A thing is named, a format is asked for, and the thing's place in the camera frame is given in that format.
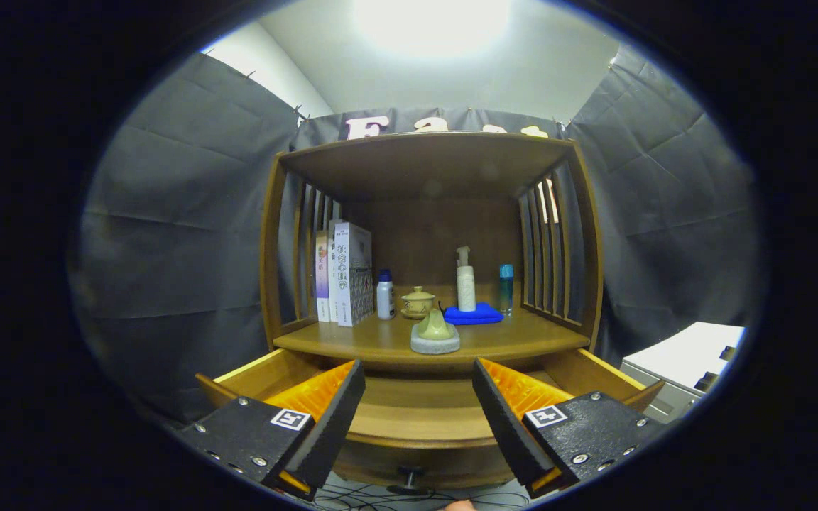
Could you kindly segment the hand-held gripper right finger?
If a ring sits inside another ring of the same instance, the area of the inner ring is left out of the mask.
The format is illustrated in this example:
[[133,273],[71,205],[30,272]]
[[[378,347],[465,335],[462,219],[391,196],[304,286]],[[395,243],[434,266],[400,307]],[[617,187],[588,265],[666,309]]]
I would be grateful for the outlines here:
[[623,400],[561,388],[479,357],[473,389],[516,481],[532,499],[597,478],[665,429],[643,414],[662,380]]

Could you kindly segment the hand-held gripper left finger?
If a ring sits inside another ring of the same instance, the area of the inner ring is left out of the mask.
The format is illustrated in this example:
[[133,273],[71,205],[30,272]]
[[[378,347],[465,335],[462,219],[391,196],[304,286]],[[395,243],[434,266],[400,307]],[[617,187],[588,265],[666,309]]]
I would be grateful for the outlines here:
[[334,468],[366,391],[363,363],[341,363],[273,397],[225,402],[179,429],[204,461],[266,490],[312,501]]

